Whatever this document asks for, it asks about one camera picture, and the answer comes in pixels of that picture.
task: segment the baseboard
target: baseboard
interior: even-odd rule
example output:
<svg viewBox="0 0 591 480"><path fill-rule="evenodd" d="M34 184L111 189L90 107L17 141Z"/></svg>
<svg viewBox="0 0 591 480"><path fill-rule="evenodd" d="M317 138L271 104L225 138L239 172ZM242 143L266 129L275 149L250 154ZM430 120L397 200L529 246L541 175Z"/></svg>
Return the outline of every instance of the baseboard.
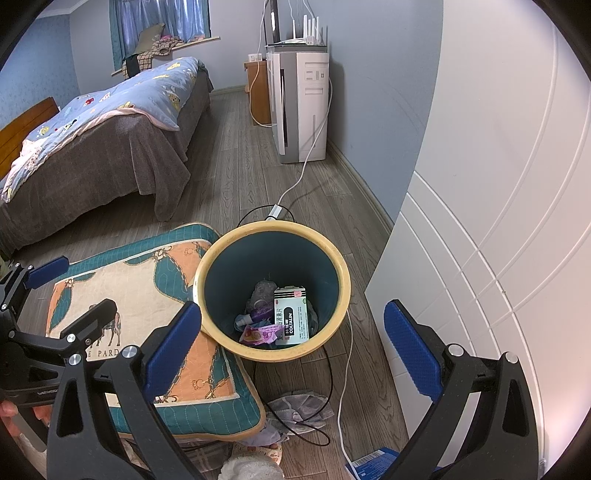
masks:
<svg viewBox="0 0 591 480"><path fill-rule="evenodd" d="M372 210L378 217L380 223L384 227L384 231L386 232L387 236L390 236L390 233L392 233L392 229L394 228L394 222L390 218L390 215L388 215L388 212L386 212L384 207L382 207L382 204L371 191L367 183L365 183L363 177L359 175L357 170L355 170L354 166L351 165L349 160L347 160L347 157L343 155L341 150L339 150L339 147L337 147L331 139L327 140L326 150L327 153L331 156L331 158L335 160L337 165L341 167L341 170L348 175L351 181L363 194L363 196L371 206Z"/></svg>
<svg viewBox="0 0 591 480"><path fill-rule="evenodd" d="M223 95L224 93L244 92L246 85L236 85L234 87L216 88L209 95Z"/></svg>

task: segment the white towel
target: white towel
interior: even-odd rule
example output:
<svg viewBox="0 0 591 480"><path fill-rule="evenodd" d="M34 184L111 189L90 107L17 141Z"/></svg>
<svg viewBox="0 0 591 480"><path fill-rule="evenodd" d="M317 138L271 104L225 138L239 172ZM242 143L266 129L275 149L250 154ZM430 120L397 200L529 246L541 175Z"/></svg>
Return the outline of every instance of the white towel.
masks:
<svg viewBox="0 0 591 480"><path fill-rule="evenodd" d="M217 480L283 480L283 471L266 455L230 458Z"/></svg>

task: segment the white tower device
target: white tower device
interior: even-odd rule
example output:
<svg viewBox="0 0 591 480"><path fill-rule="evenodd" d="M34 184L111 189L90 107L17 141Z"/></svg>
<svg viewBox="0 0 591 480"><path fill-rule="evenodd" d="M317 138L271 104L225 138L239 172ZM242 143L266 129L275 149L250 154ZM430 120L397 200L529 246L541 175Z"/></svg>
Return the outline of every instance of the white tower device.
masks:
<svg viewBox="0 0 591 480"><path fill-rule="evenodd" d="M325 46L267 47L267 73L275 146L281 163L326 158L329 54Z"/></svg>

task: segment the black cable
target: black cable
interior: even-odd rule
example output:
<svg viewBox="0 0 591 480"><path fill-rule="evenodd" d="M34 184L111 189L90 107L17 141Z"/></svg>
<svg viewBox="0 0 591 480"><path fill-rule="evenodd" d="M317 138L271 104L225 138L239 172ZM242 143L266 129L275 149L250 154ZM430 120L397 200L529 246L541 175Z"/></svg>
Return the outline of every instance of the black cable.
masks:
<svg viewBox="0 0 591 480"><path fill-rule="evenodd" d="M316 427L313 427L312 425L308 425L306 422L313 419L314 417L316 417L317 415L320 414L320 412L322 412L326 406L329 404L330 402L330 398L332 397L333 394L333 390L335 388L335 382L334 382L334 378L333 378L333 371L332 371L332 364L330 363L330 357L329 357L329 353L326 351L326 347L323 345L322 346L322 350L324 350L324 355L326 356L326 361L329 364L329 372L330 372L330 392L329 392L329 396L326 398L326 402L324 402L324 405L322 405L322 407L320 407L320 410L318 410L316 413L314 413L311 417L308 417L304 420L300 420L297 421L296 423L298 425L303 425L304 427L308 427L312 430L317 431L318 433L321 433L322 435L324 435L324 437L327 439L326 443L316 443L316 442L312 442L311 440L305 439L301 434L295 432L291 427L289 427L288 425L286 425L277 415L277 413L275 413L275 411L269 406L269 404L263 400L263 404L265 405L265 407L273 414L273 416L279 421L279 423L281 423L287 430L289 430L291 433L293 433L295 436L297 436L299 439L303 440L306 443L309 443L311 445L314 445L316 447L328 447L328 445L330 445L331 440L330 437L323 432L320 429L317 429ZM256 388L256 363L254 364L253 370L252 370L252 383L254 384L255 388Z"/></svg>
<svg viewBox="0 0 591 480"><path fill-rule="evenodd" d="M212 445L216 445L218 443L221 443L221 440L216 440L215 442L209 442L209 443L204 443L203 445L195 445L192 447L183 447L181 446L183 452L185 453L191 453L194 452L196 450L201 450L203 448L207 448L207 447L211 447Z"/></svg>
<svg viewBox="0 0 591 480"><path fill-rule="evenodd" d="M250 210L244 217L242 217L242 219L240 219L240 221L238 222L238 225L236 225L236 228L238 228L240 226L240 224L244 221L244 219L249 216L252 212L256 212L257 210L261 210L262 208L269 208L269 207L274 207L275 203L272 203L270 205L261 205L260 207L255 207L252 210ZM289 210L289 208L284 207L283 205L278 205L279 207L283 208L286 212L288 212L291 215L291 221L292 222L296 222L296 217L294 217L294 214L291 213L291 210Z"/></svg>

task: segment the white wardrobe door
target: white wardrobe door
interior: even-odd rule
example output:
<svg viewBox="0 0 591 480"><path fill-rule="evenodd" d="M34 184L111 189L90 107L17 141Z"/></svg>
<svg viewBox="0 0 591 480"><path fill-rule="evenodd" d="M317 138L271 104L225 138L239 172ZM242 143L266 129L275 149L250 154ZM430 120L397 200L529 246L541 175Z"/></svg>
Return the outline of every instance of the white wardrobe door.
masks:
<svg viewBox="0 0 591 480"><path fill-rule="evenodd" d="M366 291L409 434L430 402L384 333L392 299L446 343L519 356L546 469L589 411L590 93L531 0L445 0L421 152ZM440 465L453 461L475 404Z"/></svg>

